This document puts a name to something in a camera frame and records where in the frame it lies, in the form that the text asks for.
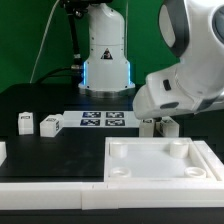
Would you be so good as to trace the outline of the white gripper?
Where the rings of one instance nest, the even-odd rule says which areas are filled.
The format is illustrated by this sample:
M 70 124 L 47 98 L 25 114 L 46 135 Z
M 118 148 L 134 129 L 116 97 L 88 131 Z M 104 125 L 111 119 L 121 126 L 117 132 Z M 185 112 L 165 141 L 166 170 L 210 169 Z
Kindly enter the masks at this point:
M 176 81 L 177 66 L 149 74 L 146 83 L 133 100 L 133 111 L 139 120 L 196 114 L 224 109 L 224 91 L 216 98 L 202 99 L 185 93 Z

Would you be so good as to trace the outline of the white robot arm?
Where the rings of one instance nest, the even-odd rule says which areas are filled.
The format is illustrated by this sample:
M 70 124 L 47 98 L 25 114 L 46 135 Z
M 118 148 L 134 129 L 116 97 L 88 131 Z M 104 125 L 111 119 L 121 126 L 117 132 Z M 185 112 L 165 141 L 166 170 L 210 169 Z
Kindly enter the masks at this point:
M 132 89 L 124 19 L 104 3 L 88 11 L 90 55 L 80 90 L 108 97 Z M 158 24 L 179 62 L 146 77 L 133 101 L 136 118 L 224 109 L 224 0 L 164 0 Z

